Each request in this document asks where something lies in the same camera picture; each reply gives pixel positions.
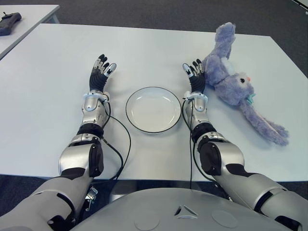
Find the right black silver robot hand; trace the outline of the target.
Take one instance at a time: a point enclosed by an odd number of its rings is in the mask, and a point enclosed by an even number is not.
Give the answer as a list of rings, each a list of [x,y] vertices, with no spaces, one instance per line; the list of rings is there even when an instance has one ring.
[[[183,63],[182,68],[189,79],[191,85],[191,92],[203,93],[205,90],[206,73],[201,60],[196,59],[195,61],[193,61],[192,65]]]

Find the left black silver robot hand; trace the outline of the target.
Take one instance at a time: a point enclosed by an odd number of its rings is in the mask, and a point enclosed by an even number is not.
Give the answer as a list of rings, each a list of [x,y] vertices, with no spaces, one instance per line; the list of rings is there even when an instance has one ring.
[[[110,75],[116,70],[115,63],[108,63],[107,56],[101,54],[94,62],[89,80],[90,91],[97,90],[103,92],[105,84]]]

